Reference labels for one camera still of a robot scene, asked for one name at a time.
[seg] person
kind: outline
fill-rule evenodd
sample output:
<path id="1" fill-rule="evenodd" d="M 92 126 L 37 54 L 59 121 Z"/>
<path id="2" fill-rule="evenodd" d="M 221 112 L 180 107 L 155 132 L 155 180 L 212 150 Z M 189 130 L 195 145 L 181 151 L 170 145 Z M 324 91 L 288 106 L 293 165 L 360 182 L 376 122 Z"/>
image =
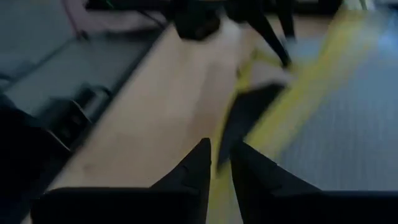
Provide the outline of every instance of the person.
<path id="1" fill-rule="evenodd" d="M 241 18 L 244 19 L 270 45 L 280 58 L 282 66 L 288 67 L 291 63 L 288 52 L 279 41 L 267 18 L 264 16 L 263 0 L 229 0 L 235 4 Z M 277 15 L 286 39 L 295 39 L 293 22 L 293 0 L 275 0 Z"/>

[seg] wooden floor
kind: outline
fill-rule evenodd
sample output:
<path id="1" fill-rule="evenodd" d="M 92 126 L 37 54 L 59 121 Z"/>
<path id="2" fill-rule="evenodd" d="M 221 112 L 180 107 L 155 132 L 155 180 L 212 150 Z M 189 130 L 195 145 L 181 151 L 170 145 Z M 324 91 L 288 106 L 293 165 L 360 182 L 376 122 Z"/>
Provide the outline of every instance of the wooden floor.
<path id="1" fill-rule="evenodd" d="M 329 23 L 295 21 L 298 39 L 324 34 Z M 271 22 L 281 34 L 279 22 Z M 213 135 L 236 68 L 258 40 L 249 27 L 229 20 L 201 43 L 182 42 L 169 27 L 51 189 L 152 185 L 201 138 Z"/>

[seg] gray floor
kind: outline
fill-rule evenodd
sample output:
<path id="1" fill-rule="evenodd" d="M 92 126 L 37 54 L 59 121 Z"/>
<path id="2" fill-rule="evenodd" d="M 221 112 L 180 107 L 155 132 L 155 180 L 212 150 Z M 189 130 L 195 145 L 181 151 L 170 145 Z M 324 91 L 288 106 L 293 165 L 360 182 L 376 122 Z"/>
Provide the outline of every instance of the gray floor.
<path id="1" fill-rule="evenodd" d="M 395 18 L 283 151 L 282 167 L 323 190 L 398 189 L 396 30 Z"/>
<path id="2" fill-rule="evenodd" d="M 73 96 L 84 83 L 112 90 L 153 39 L 152 34 L 134 40 L 95 37 L 88 42 L 74 41 L 6 95 L 18 108 L 35 114 L 50 98 Z"/>

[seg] yellow stripe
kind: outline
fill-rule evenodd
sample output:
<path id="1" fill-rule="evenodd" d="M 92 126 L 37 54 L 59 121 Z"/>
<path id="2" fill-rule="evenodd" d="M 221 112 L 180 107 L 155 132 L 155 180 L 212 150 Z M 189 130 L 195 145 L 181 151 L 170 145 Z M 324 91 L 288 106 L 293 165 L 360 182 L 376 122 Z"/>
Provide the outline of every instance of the yellow stripe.
<path id="1" fill-rule="evenodd" d="M 293 123 L 287 118 L 292 114 L 293 108 L 297 108 L 301 103 L 305 103 L 307 101 L 306 97 L 308 96 L 308 87 L 313 84 L 316 77 L 321 77 L 318 81 L 322 81 L 323 84 L 330 81 L 333 66 L 347 48 L 349 42 L 354 38 L 354 34 L 359 31 L 360 25 L 362 25 L 362 19 L 362 16 L 353 15 L 347 17 L 346 14 L 342 14 L 342 16 L 337 18 L 337 22 L 334 22 L 334 25 L 332 25 L 331 32 L 329 32 L 330 36 L 327 38 L 326 44 L 323 47 L 322 52 L 324 53 L 324 56 L 320 57 L 318 63 L 306 68 L 294 88 L 285 91 L 281 97 L 275 101 L 270 108 L 270 112 L 267 113 L 267 116 L 263 116 L 253 131 L 249 133 L 246 138 L 246 142 L 255 148 L 264 146 L 264 143 L 267 141 L 272 142 L 275 144 L 275 147 L 273 147 L 273 151 L 271 151 L 271 153 L 274 155 L 277 151 L 280 151 L 280 149 L 283 148 L 283 145 L 294 136 L 298 131 L 298 128 L 316 109 L 317 104 L 320 103 L 320 100 L 328 93 L 329 90 L 325 88 L 322 92 L 319 92 L 318 96 L 312 98 L 312 105 L 305 105 L 304 108 L 308 106 L 308 109 L 300 111 L 300 117 L 296 118 L 296 125 L 284 131 L 283 136 L 280 136 L 277 140 L 272 139 L 272 137 L 275 137 L 275 127 L 286 122 L 287 124 L 289 124 L 289 122 Z M 352 67 L 360 61 L 360 58 L 354 59 L 356 59 L 356 62 L 351 64 Z M 249 90 L 252 65 L 253 62 L 250 60 L 240 69 L 236 89 L 229 101 L 225 117 L 223 118 L 221 125 L 219 125 L 212 140 L 212 180 L 210 184 L 208 208 L 208 223 L 211 224 L 231 223 L 232 220 L 230 219 L 233 217 L 231 212 L 237 209 L 236 204 L 233 203 L 235 194 L 231 180 L 230 163 L 227 163 L 221 168 L 221 170 L 219 170 L 219 175 L 217 177 L 215 176 L 215 167 L 220 149 L 222 132 L 228 118 L 229 110 L 233 105 L 236 95 L 240 91 Z M 262 153 L 268 154 L 269 151 L 262 151 Z"/>
<path id="2" fill-rule="evenodd" d="M 269 55 L 259 49 L 256 49 L 256 51 L 257 51 L 256 59 L 262 60 L 263 62 L 266 62 L 268 65 L 274 67 L 280 67 L 280 59 L 278 57 Z"/>
<path id="3" fill-rule="evenodd" d="M 317 109 L 323 97 L 336 85 L 353 73 L 353 69 L 366 55 L 370 46 L 376 43 L 378 35 L 366 40 L 364 48 L 357 49 L 349 63 L 337 64 L 339 58 L 349 49 L 351 41 L 364 25 L 364 14 L 344 13 L 332 28 L 332 33 L 323 48 L 317 64 L 306 69 L 294 87 L 284 91 L 275 100 L 266 116 L 263 116 L 248 134 L 246 142 L 264 155 L 275 159 L 278 153 L 296 135 L 303 123 Z"/>

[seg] black pants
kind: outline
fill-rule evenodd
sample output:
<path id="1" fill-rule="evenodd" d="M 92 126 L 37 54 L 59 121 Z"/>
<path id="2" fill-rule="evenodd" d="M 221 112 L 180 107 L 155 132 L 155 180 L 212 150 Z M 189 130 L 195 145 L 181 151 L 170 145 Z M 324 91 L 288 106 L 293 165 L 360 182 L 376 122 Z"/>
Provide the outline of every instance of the black pants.
<path id="1" fill-rule="evenodd" d="M 256 30 L 279 56 L 284 67 L 290 63 L 290 57 L 272 30 L 264 16 L 262 0 L 230 0 L 239 5 L 245 20 Z M 275 0 L 277 14 L 286 37 L 295 37 L 292 15 L 293 0 Z"/>

